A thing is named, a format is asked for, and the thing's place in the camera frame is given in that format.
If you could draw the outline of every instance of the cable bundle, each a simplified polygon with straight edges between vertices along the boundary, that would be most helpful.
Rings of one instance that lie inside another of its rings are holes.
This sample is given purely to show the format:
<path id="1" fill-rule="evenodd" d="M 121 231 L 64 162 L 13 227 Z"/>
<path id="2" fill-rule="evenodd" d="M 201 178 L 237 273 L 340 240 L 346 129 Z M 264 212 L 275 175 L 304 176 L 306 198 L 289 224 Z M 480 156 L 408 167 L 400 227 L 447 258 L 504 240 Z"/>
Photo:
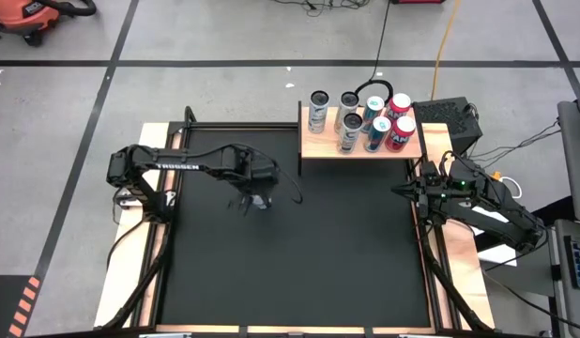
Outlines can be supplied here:
<path id="1" fill-rule="evenodd" d="M 540 141 L 542 139 L 545 139 L 551 135 L 554 135 L 558 132 L 561 132 L 561 129 L 558 129 L 556 131 L 549 131 L 550 129 L 552 129 L 553 127 L 557 126 L 558 124 L 558 120 L 555 121 L 555 123 L 553 123 L 552 125 L 546 127 L 545 129 L 543 129 L 542 131 L 534 134 L 531 137 L 526 138 L 526 140 L 522 141 L 519 145 L 517 146 L 499 146 L 497 148 L 494 148 L 493 150 L 490 151 L 486 151 L 483 152 L 481 154 L 476 154 L 476 155 L 469 155 L 469 159 L 475 161 L 475 162 L 488 162 L 491 161 L 488 164 L 484 164 L 483 168 L 486 169 L 489 166 L 495 164 L 497 161 L 499 161 L 500 159 L 504 158 L 505 156 L 511 154 L 513 151 L 517 150 L 517 149 L 521 149 L 523 147 L 526 146 L 530 146 L 532 144 L 534 144 L 537 141 Z M 490 158 L 486 158 L 484 159 L 483 156 L 487 156 L 487 155 L 492 155 Z"/>

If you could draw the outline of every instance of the silver can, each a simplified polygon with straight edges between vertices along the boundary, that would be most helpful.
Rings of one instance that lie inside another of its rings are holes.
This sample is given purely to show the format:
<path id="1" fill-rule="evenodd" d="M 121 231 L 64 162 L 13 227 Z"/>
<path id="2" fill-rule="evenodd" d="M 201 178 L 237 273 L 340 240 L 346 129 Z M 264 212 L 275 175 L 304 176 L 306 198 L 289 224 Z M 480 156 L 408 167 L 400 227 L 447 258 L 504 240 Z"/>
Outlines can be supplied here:
<path id="1" fill-rule="evenodd" d="M 314 91 L 309 101 L 309 131 L 321 133 L 326 128 L 329 96 L 323 90 Z"/>
<path id="2" fill-rule="evenodd" d="M 380 97 L 370 97 L 367 105 L 363 109 L 363 127 L 361 132 L 368 133 L 374 123 L 374 118 L 378 117 L 384 109 L 384 100 Z"/>
<path id="3" fill-rule="evenodd" d="M 340 127 L 343 125 L 344 117 L 347 114 L 356 113 L 359 106 L 359 97 L 353 92 L 345 92 L 340 96 L 340 104 L 338 105 L 338 113 L 336 114 L 336 122 L 334 123 L 334 130 L 340 132 Z"/>
<path id="4" fill-rule="evenodd" d="M 350 154 L 359 138 L 359 131 L 363 125 L 363 118 L 359 114 L 349 113 L 343 118 L 340 127 L 340 138 L 338 139 L 338 151 L 343 154 Z"/>

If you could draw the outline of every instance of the red device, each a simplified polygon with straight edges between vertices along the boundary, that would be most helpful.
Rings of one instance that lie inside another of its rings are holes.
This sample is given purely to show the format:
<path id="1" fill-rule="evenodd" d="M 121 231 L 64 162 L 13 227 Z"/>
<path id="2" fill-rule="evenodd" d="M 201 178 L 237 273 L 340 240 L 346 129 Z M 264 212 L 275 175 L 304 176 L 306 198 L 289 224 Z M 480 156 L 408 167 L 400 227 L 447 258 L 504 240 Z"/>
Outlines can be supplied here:
<path id="1" fill-rule="evenodd" d="M 61 15 L 90 16 L 96 13 L 92 0 L 82 0 L 87 8 L 53 0 L 0 0 L 0 31 L 20 35 L 30 46 L 42 43 L 42 33 L 56 26 Z"/>

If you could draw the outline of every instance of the wooden platform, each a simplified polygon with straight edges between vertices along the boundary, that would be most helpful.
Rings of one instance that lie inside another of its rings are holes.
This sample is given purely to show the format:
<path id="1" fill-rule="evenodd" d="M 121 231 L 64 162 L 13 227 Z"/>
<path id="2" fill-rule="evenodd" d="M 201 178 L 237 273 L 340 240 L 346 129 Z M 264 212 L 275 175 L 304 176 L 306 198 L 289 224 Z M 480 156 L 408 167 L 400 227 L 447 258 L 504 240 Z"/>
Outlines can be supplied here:
<path id="1" fill-rule="evenodd" d="M 380 149 L 371 153 L 365 150 L 363 144 L 367 140 L 367 134 L 361 133 L 357 140 L 355 150 L 350 154 L 340 153 L 337 149 L 339 134 L 334 131 L 334 122 L 338 107 L 328 107 L 328 117 L 326 118 L 326 127 L 321 133 L 312 133 L 309 131 L 309 107 L 302 108 L 300 117 L 300 144 L 301 155 L 303 159 L 418 159 L 421 157 L 420 137 L 417 131 L 411 136 L 409 142 L 401 151 L 394 152 L 381 146 Z M 357 113 L 363 114 L 363 108 L 358 108 Z M 413 108 L 407 113 L 413 116 Z"/>

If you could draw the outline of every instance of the soda can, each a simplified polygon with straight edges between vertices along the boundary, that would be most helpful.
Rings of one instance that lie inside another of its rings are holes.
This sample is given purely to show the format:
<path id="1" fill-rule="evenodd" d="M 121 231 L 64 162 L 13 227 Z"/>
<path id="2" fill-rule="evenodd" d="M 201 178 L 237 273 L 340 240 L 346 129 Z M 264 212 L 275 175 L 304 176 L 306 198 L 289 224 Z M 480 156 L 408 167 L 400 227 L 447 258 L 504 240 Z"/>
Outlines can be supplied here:
<path id="1" fill-rule="evenodd" d="M 384 136 L 388 134 L 392 124 L 387 117 L 378 116 L 374 119 L 372 128 L 367 134 L 367 141 L 365 141 L 365 150 L 369 152 L 376 152 L 382 142 L 384 141 Z"/>
<path id="2" fill-rule="evenodd" d="M 401 116 L 392 124 L 390 135 L 386 139 L 386 148 L 390 151 L 400 151 L 415 133 L 415 120 L 409 116 Z"/>
<path id="3" fill-rule="evenodd" d="M 395 94 L 388 104 L 386 117 L 394 123 L 399 117 L 405 116 L 411 109 L 411 98 L 403 93 Z"/>
<path id="4" fill-rule="evenodd" d="M 334 123 L 334 130 L 340 132 L 340 127 L 343 125 L 344 117 L 347 114 L 355 113 L 359 106 L 359 97 L 353 92 L 345 92 L 340 96 L 340 104 L 338 105 L 338 114 L 336 114 L 336 122 Z"/>
<path id="5" fill-rule="evenodd" d="M 367 105 L 363 110 L 363 127 L 361 132 L 368 133 L 374 123 L 374 118 L 380 115 L 384 109 L 384 100 L 380 97 L 370 97 L 367 99 Z"/>
<path id="6" fill-rule="evenodd" d="M 359 114 L 349 113 L 343 118 L 343 124 L 340 127 L 340 138 L 338 139 L 338 151 L 343 154 L 350 154 L 355 149 L 362 125 L 363 118 Z"/>
<path id="7" fill-rule="evenodd" d="M 323 90 L 316 90 L 311 94 L 309 102 L 309 131 L 321 133 L 326 127 L 329 96 Z"/>

